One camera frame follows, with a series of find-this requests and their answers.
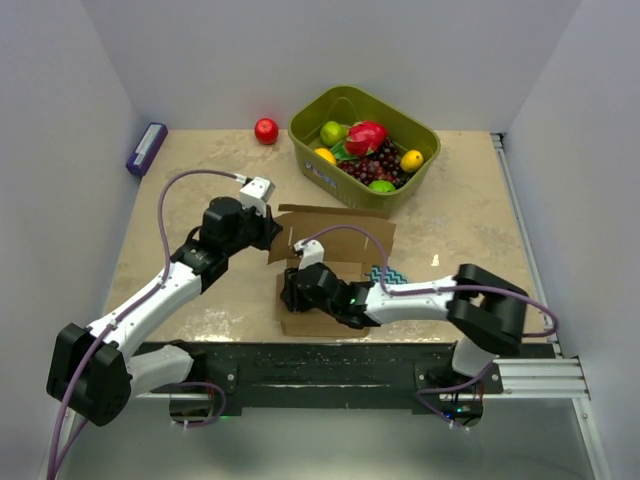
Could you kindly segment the brown cardboard paper box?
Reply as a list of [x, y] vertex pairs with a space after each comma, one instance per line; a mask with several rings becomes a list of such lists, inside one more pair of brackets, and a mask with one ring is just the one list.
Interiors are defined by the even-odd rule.
[[[319, 234], [324, 261], [338, 278], [365, 281], [374, 266], [382, 264], [382, 256], [370, 236], [374, 236], [387, 254], [392, 252], [396, 226], [379, 211], [282, 204], [275, 221], [283, 227], [268, 256], [268, 262], [296, 267], [298, 257], [293, 245]], [[290, 312], [279, 299], [284, 287], [284, 274], [276, 276], [275, 317], [282, 333], [294, 338], [359, 339], [370, 330], [351, 329], [331, 316], [313, 309], [304, 313]]]

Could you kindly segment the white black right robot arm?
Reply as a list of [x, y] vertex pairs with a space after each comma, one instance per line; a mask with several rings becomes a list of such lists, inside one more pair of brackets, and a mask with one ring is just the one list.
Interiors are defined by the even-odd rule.
[[339, 279], [323, 263], [284, 273], [280, 298], [291, 312], [319, 310], [352, 329], [408, 320], [448, 321], [463, 337], [445, 369], [448, 386], [469, 392], [497, 357], [519, 352], [526, 316], [525, 290], [474, 265], [453, 276], [384, 286]]

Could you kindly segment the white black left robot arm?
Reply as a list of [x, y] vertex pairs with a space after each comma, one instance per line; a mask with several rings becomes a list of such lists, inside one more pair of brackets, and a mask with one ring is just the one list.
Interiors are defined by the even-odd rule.
[[165, 384], [200, 390], [207, 368], [179, 345], [151, 354], [138, 348], [183, 305], [203, 294], [228, 269], [230, 258], [253, 247], [270, 249], [281, 226], [267, 200], [243, 194], [213, 199], [200, 226], [151, 282], [87, 327], [67, 325], [57, 336], [47, 393], [96, 426], [113, 421], [129, 398]]

